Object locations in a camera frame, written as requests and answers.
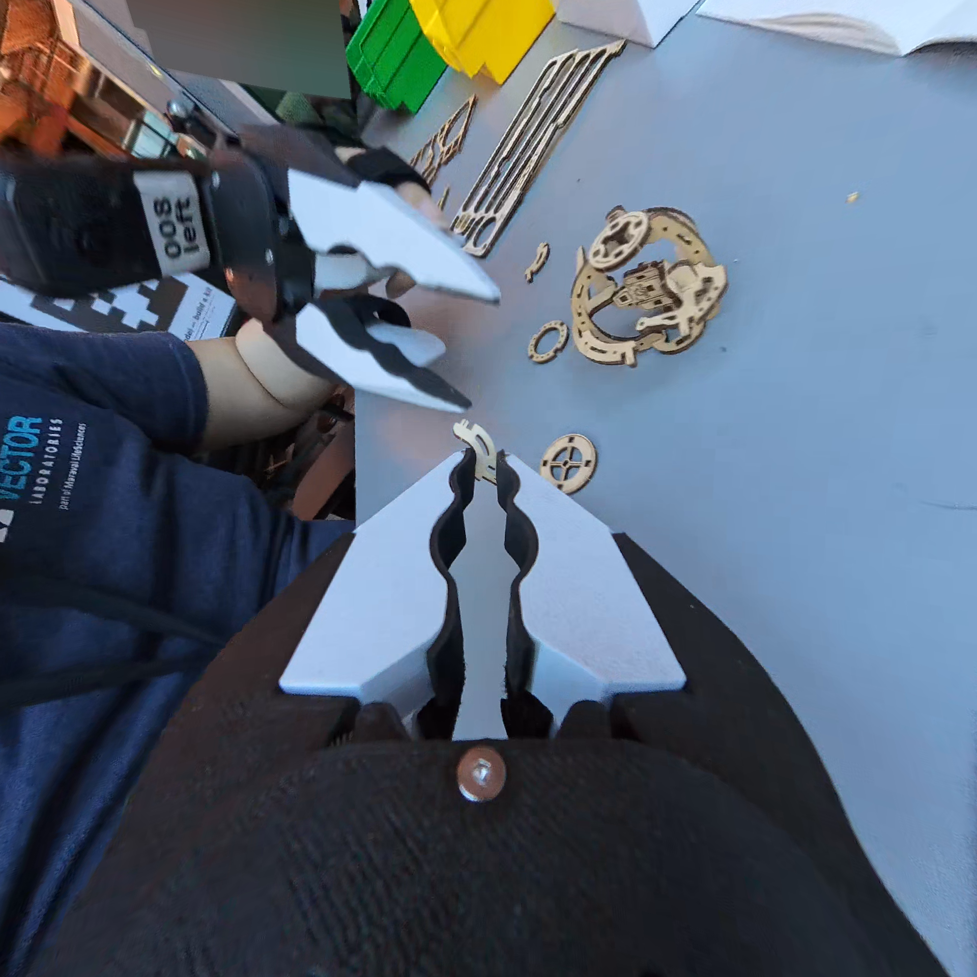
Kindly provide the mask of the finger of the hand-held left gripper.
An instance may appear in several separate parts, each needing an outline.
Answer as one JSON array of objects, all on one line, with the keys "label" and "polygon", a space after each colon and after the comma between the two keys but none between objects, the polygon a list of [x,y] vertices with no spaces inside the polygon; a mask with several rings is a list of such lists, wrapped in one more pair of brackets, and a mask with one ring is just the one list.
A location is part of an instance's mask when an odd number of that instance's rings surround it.
[{"label": "finger of the hand-held left gripper", "polygon": [[432,369],[445,352],[437,336],[368,313],[351,300],[307,304],[294,320],[298,348],[359,393],[461,414],[472,402]]},{"label": "finger of the hand-held left gripper", "polygon": [[293,168],[287,189],[290,213],[314,253],[345,247],[373,269],[405,273],[422,288],[499,303],[500,290],[478,261],[394,189],[371,181],[350,187]]}]

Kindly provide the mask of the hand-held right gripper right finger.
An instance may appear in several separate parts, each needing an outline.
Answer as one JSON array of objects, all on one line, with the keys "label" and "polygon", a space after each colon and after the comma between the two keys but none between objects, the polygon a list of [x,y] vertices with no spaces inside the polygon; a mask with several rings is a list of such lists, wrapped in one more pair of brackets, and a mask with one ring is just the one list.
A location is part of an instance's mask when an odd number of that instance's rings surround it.
[{"label": "hand-held right gripper right finger", "polygon": [[673,653],[614,534],[517,456],[496,459],[509,591],[508,735],[553,735],[579,702],[685,687]]}]

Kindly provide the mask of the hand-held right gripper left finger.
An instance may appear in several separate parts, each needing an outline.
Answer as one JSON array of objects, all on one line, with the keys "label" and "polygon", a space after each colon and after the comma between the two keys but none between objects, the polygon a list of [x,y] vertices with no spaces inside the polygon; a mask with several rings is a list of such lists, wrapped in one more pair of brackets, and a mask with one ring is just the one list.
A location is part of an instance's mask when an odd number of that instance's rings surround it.
[{"label": "hand-held right gripper left finger", "polygon": [[357,527],[278,681],[284,693],[386,703],[451,739],[465,683],[454,561],[467,537],[458,451]]}]

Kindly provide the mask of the small hooked wooden part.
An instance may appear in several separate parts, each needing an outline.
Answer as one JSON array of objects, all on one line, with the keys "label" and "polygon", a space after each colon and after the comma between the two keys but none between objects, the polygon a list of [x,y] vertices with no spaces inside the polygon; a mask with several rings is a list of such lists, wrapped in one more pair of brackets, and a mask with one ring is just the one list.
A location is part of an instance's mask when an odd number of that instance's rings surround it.
[{"label": "small hooked wooden part", "polygon": [[491,434],[481,424],[468,419],[454,423],[452,433],[474,453],[474,478],[497,485],[497,451]]}]

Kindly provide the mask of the small wooden model assembly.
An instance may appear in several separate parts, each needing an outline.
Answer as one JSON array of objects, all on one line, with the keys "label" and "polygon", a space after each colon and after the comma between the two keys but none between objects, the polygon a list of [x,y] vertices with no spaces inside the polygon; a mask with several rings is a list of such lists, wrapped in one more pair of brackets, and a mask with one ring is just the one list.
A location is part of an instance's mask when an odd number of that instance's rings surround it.
[{"label": "small wooden model assembly", "polygon": [[699,341],[727,288],[727,269],[691,216],[617,205],[591,245],[578,250],[570,338],[600,365],[634,367],[647,351],[676,356]]}]

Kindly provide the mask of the person's left hand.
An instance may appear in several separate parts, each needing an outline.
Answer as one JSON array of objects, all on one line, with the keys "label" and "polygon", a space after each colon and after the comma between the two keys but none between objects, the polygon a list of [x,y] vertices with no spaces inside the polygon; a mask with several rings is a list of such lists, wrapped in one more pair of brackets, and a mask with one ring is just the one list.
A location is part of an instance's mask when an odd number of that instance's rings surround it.
[{"label": "person's left hand", "polygon": [[[439,231],[446,231],[446,217],[428,190],[415,182],[402,183],[396,190]],[[386,281],[386,297],[397,299],[414,285],[406,271],[397,270]],[[394,325],[392,312],[383,312],[380,318],[390,325],[377,327],[377,338],[397,349],[412,365],[427,367],[445,352],[445,344],[433,335],[417,333],[410,326]],[[331,376],[323,378],[315,374],[313,368],[317,367],[317,361],[300,365],[273,338],[272,327],[262,325],[257,319],[251,318],[243,324],[235,346],[238,357],[255,381],[285,410],[299,412],[323,404],[326,388],[339,382]]]}]

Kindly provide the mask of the spoked wooden wheel disc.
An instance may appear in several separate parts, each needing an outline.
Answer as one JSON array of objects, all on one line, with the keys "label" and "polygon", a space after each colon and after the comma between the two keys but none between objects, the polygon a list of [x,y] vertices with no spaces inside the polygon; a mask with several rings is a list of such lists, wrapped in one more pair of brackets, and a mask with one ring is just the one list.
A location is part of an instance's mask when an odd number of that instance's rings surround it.
[{"label": "spoked wooden wheel disc", "polygon": [[539,474],[565,495],[574,495],[592,480],[598,464],[592,441],[578,433],[566,434],[547,446]]}]

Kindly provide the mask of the green plastic bin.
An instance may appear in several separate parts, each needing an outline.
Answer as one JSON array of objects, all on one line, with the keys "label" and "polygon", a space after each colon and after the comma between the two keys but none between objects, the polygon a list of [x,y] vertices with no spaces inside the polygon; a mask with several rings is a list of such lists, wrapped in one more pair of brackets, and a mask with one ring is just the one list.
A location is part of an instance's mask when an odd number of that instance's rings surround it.
[{"label": "green plastic bin", "polygon": [[347,61],[373,103],[410,114],[421,109],[447,68],[409,1],[371,2],[348,42]]}]

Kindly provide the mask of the yellow plastic bin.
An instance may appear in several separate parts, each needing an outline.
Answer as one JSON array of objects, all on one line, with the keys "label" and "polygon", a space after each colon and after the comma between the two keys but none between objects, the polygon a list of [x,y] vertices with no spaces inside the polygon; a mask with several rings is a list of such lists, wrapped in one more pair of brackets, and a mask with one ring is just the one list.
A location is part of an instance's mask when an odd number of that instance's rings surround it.
[{"label": "yellow plastic bin", "polygon": [[470,78],[502,85],[555,16],[550,1],[410,1],[435,51]]}]

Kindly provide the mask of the white cardboard box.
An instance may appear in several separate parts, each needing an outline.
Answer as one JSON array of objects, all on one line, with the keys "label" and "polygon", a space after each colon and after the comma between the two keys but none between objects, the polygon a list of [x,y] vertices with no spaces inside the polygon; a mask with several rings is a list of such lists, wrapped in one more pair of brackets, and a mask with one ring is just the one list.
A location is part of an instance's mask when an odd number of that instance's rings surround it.
[{"label": "white cardboard box", "polygon": [[555,1],[557,20],[654,48],[699,1]]}]

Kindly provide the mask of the white assembly instruction booklet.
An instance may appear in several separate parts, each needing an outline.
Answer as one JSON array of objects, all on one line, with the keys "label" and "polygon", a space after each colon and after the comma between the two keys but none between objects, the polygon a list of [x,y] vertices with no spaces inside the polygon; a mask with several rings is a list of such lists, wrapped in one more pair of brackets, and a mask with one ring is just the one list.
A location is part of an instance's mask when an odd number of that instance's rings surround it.
[{"label": "white assembly instruction booklet", "polygon": [[976,41],[974,1],[706,1],[698,14],[891,56]]}]

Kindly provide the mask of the long wooden part frame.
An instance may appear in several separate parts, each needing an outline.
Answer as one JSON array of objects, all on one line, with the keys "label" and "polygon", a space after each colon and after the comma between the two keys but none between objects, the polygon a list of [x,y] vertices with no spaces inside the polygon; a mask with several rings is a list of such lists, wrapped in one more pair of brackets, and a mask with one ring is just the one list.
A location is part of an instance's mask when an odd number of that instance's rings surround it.
[{"label": "long wooden part frame", "polygon": [[572,50],[546,63],[452,220],[467,253],[483,258],[494,249],[555,145],[627,44],[620,39]]}]

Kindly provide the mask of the short wooden part frame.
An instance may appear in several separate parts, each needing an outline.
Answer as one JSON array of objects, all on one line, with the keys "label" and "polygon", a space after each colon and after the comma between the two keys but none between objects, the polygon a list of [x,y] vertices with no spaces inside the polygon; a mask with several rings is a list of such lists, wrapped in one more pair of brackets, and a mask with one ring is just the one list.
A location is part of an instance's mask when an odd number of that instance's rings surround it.
[{"label": "short wooden part frame", "polygon": [[471,95],[422,144],[410,165],[432,188],[441,171],[461,153],[479,97]]}]

